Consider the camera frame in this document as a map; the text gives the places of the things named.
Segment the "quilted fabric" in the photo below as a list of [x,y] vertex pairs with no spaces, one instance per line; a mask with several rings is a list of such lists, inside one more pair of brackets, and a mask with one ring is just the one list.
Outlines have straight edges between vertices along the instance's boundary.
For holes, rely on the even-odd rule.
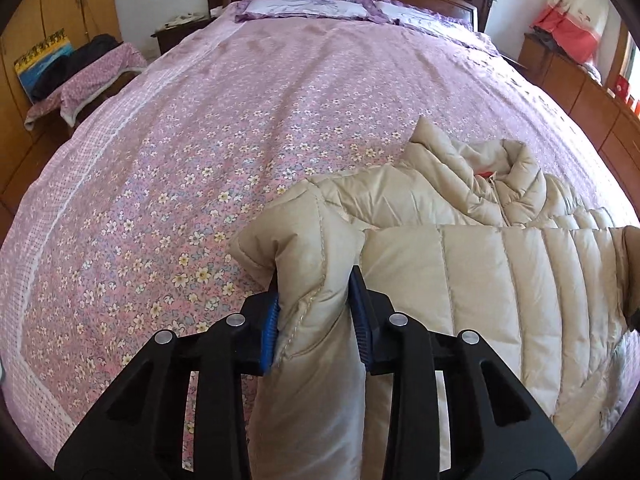
[[[583,463],[619,415],[640,272],[627,254],[640,232],[609,226],[605,211],[543,175],[526,146],[453,143],[425,120],[399,164],[291,188],[231,242],[262,284],[277,266],[282,308],[250,421],[254,478],[382,474],[391,381],[366,377],[360,363],[346,306],[355,264],[430,330],[478,330]],[[443,384],[439,393],[447,468]]]

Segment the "pink floral cloth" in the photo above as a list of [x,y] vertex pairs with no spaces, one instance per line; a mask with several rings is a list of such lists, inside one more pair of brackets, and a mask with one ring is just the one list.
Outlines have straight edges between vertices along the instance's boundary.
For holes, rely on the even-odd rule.
[[306,175],[397,160],[420,114],[465,142],[528,143],[588,205],[638,224],[585,135],[502,59],[393,25],[233,12],[78,128],[0,250],[4,394],[49,463],[156,330],[206,330],[258,291],[227,244],[265,203]]
[[111,86],[125,72],[140,73],[146,68],[146,60],[130,43],[123,43],[108,51],[100,59],[83,68],[49,97],[34,104],[27,112],[24,126],[33,130],[35,121],[60,108],[60,116],[69,126],[76,124],[76,117],[91,101]]

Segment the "red and white curtain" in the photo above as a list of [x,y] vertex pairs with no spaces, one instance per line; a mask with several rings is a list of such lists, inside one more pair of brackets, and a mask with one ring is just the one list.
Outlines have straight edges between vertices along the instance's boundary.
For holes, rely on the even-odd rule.
[[578,63],[593,60],[609,16],[609,0],[548,0],[533,23],[550,32]]

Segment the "wooden wardrobe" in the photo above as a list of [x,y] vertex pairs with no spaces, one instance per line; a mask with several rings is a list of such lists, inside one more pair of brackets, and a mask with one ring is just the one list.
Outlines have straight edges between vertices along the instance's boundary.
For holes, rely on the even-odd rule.
[[31,107],[14,62],[49,34],[65,29],[75,48],[98,34],[121,41],[114,0],[22,0],[0,35],[0,244],[22,196],[47,161],[68,140],[66,124],[56,114],[24,127]]

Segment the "pink floral bedspread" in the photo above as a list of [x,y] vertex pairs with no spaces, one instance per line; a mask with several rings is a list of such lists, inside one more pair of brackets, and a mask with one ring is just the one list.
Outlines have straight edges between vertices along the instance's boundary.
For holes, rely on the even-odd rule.
[[146,68],[146,60],[130,43],[123,43],[108,51],[100,59],[83,68],[49,97],[34,104],[27,112],[24,126],[31,130],[33,123],[53,110],[60,109],[60,116],[69,126],[76,124],[76,117],[92,100],[111,86],[125,72],[140,73]]
[[[49,463],[156,330],[206,330],[257,292],[227,243],[266,202],[306,175],[395,161],[420,114],[466,142],[526,142],[588,205],[638,224],[584,134],[502,59],[393,25],[231,11],[78,128],[0,250],[4,394]],[[247,413],[254,392],[246,380]]]

